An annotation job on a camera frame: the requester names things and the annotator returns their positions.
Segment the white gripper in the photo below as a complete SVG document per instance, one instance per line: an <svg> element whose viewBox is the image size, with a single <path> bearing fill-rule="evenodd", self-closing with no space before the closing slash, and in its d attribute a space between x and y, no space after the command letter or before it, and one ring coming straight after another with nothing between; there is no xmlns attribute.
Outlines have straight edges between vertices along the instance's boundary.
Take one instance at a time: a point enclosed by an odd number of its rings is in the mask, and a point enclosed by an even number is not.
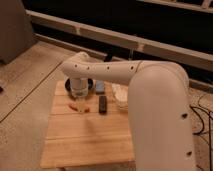
<svg viewBox="0 0 213 171"><path fill-rule="evenodd" d="M83 96L83 105L86 105L88 101L88 80L86 78L73 78L71 80L71 92L72 92L72 98L73 101L76 104L76 107L78 107L78 97L75 95L86 95Z"/></svg>

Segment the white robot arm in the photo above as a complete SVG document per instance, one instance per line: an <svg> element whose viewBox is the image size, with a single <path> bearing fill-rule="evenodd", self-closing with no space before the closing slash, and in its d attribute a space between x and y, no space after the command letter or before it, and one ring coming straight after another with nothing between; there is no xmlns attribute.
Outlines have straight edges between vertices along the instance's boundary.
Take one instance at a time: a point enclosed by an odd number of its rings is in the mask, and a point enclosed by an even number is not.
<svg viewBox="0 0 213 171"><path fill-rule="evenodd" d="M178 64L132 60L93 62L79 52L62 63L78 95L83 79L128 87L128 116L137 171L196 171L189 78Z"/></svg>

